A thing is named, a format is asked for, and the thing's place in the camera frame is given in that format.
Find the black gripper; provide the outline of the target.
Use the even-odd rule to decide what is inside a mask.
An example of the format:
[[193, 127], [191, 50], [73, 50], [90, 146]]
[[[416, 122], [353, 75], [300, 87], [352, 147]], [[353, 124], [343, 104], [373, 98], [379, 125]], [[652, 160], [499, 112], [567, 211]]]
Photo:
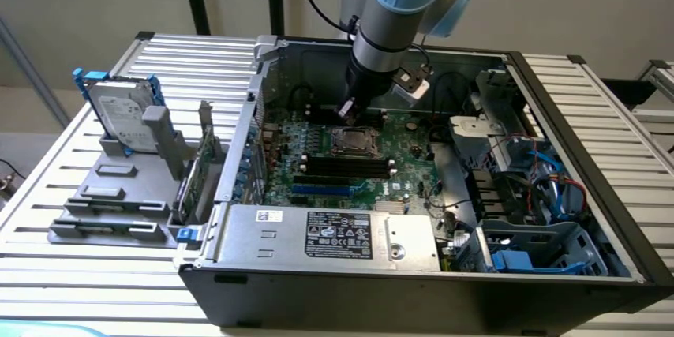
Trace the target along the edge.
[[351, 59], [345, 71], [347, 93], [336, 107], [336, 115], [347, 125], [352, 125], [372, 100], [384, 95], [392, 85], [396, 70], [377, 72]]

